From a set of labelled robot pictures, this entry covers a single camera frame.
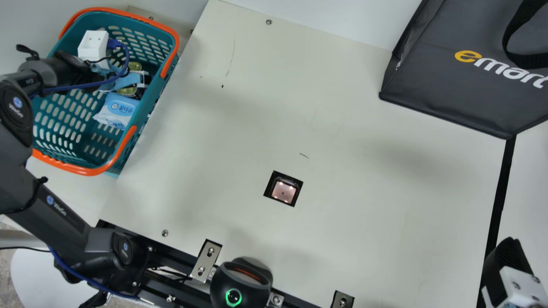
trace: basket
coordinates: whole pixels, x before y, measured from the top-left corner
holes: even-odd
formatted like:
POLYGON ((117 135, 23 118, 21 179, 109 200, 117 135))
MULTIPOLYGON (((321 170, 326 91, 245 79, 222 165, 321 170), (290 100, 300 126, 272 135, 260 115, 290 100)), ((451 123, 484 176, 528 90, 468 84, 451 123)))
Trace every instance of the basket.
MULTIPOLYGON (((105 102, 104 93, 72 90, 67 95, 34 98, 32 155, 80 175, 119 174, 177 63, 179 36, 171 28, 138 15, 111 8, 89 8, 68 21, 49 56, 59 49, 77 55, 86 30, 106 30, 111 38, 124 43, 130 59, 140 62, 152 81, 126 130, 92 119, 105 102)), ((121 66, 124 56, 123 51, 116 52, 111 62, 121 66)))

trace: emart logo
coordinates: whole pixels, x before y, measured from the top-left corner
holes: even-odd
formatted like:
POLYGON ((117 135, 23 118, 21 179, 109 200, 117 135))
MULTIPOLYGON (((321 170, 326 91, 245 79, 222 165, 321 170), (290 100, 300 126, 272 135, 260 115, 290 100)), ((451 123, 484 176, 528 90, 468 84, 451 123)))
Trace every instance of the emart logo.
POLYGON ((504 77, 508 79, 515 79, 515 80, 519 79, 523 83, 527 83, 529 81, 534 80, 533 86, 539 89, 543 88, 543 82, 548 81, 548 77, 545 77, 540 74, 531 74, 529 73, 529 71, 520 69, 518 67, 510 67, 510 65, 503 62, 499 62, 495 59, 484 58, 481 54, 477 52, 473 52, 471 50, 462 50, 460 52, 457 52, 455 54, 455 58, 465 63, 474 62, 474 65, 477 67, 482 67, 482 65, 485 64, 483 69, 488 72, 497 66, 495 70, 495 73, 497 75, 502 74, 504 77))

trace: bag handle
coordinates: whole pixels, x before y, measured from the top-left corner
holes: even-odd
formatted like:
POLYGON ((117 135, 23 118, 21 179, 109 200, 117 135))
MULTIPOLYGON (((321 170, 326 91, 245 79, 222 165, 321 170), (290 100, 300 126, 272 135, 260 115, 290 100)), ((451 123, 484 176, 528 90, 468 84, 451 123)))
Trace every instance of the bag handle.
POLYGON ((525 70, 542 69, 548 67, 548 53, 541 54, 515 54, 508 51, 508 42, 512 35, 546 4, 548 0, 523 0, 516 14, 506 27, 503 36, 503 48, 506 56, 518 67, 525 70))

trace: white box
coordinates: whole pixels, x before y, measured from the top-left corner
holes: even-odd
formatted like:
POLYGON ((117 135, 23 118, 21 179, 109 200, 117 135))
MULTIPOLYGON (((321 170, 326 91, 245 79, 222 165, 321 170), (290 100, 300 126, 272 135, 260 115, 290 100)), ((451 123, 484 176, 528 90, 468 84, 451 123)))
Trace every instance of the white box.
MULTIPOLYGON (((109 33, 106 31, 85 32, 78 46, 78 57, 82 60, 97 61, 106 57, 106 46, 109 42, 109 33)), ((102 69, 108 70, 107 60, 97 63, 102 69)))

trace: wet tissue package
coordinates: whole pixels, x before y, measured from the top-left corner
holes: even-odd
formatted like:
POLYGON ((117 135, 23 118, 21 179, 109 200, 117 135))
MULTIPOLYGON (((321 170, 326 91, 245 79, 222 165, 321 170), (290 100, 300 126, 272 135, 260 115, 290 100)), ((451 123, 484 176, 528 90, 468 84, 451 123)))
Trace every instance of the wet tissue package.
POLYGON ((140 100, 117 93, 109 93, 101 110, 93 116, 99 123, 125 130, 140 100))

